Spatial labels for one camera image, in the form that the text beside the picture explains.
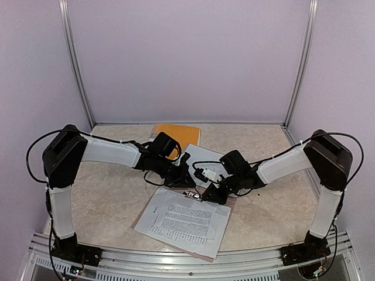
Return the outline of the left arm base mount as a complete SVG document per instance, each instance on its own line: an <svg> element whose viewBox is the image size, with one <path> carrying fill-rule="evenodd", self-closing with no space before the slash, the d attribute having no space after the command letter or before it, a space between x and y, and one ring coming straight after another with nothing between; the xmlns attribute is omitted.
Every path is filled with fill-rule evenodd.
<svg viewBox="0 0 375 281"><path fill-rule="evenodd" d="M94 246L79 244L77 242L55 242L52 256L65 261L98 267L102 249Z"/></svg>

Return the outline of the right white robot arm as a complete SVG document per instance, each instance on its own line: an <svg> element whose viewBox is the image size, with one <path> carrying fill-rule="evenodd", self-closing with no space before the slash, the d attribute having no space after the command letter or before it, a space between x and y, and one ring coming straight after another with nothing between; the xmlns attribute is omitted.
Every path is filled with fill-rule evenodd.
<svg viewBox="0 0 375 281"><path fill-rule="evenodd" d="M320 185L319 200L305 240L299 244L300 255L311 260L328 245L326 237L341 212L349 183L353 156L336 136L336 132L319 129L291 148L253 163L232 150L219 159L228 176L211 180L202 199L224 205L231 195L243 197L281 178L311 170Z"/></svg>

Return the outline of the orange file folder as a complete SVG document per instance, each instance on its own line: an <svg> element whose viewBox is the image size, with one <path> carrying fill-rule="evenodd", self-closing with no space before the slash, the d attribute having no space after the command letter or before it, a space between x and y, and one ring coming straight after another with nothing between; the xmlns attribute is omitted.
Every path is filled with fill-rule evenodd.
<svg viewBox="0 0 375 281"><path fill-rule="evenodd" d="M160 132L179 142L181 150L188 144L200 145L201 130L198 127L176 124L156 124L151 132L149 141L153 142Z"/></svg>

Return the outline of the white printed paper sheets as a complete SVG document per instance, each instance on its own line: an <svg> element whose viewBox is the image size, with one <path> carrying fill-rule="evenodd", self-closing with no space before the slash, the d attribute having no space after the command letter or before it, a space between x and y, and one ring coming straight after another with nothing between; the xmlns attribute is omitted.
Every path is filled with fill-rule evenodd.
<svg viewBox="0 0 375 281"><path fill-rule="evenodd" d="M229 176L222 164L219 164L219 159L224 156L224 154L217 153L193 144L188 144L187 147L185 147L184 152L190 154L190 158L188 158L186 163L189 165L189 173L193 177L197 186L206 189L210 185L210 182L208 181L205 183L193 175L195 172L195 169L193 168L194 162L203 161L203 163L195 164L196 168L207 168L208 170L215 172L217 175L222 175L224 178Z"/></svg>

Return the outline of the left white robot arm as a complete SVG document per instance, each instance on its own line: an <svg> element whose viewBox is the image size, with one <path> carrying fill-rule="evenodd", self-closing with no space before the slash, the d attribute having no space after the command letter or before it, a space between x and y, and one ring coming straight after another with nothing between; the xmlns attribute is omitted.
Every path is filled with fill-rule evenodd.
<svg viewBox="0 0 375 281"><path fill-rule="evenodd" d="M161 186L171 189L194 188L180 143L161 132L152 141L114 140L78 130L72 124L55 133L42 153L46 178L46 207L51 219L54 250L74 261L82 254L73 222L73 187L84 166L97 163L154 173Z"/></svg>

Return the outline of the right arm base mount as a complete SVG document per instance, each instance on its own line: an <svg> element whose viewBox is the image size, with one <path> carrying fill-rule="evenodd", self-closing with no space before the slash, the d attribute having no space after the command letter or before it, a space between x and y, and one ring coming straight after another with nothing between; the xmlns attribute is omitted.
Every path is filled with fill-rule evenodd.
<svg viewBox="0 0 375 281"><path fill-rule="evenodd" d="M325 256L329 256L331 254L328 246L322 246L319 248L314 244L288 245L282 247L279 251L284 266L324 258Z"/></svg>

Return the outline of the metal clip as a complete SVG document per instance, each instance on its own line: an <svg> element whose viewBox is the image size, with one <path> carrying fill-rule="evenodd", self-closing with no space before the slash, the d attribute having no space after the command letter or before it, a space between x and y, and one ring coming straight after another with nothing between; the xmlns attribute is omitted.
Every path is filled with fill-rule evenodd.
<svg viewBox="0 0 375 281"><path fill-rule="evenodd" d="M201 195L199 193L195 193L195 192L192 192L192 191L184 191L183 195L185 196L185 198L195 200L195 201L198 201L198 202L202 202L202 198L201 198Z"/></svg>

